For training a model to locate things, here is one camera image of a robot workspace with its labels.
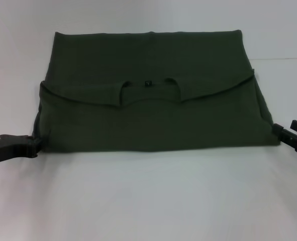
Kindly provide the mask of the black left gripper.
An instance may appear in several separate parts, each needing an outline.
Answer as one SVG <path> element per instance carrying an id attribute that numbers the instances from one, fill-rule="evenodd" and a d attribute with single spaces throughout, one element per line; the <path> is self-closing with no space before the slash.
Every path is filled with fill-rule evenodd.
<path id="1" fill-rule="evenodd" d="M 34 136 L 0 135 L 0 162 L 18 157 L 36 158 L 41 139 Z"/>

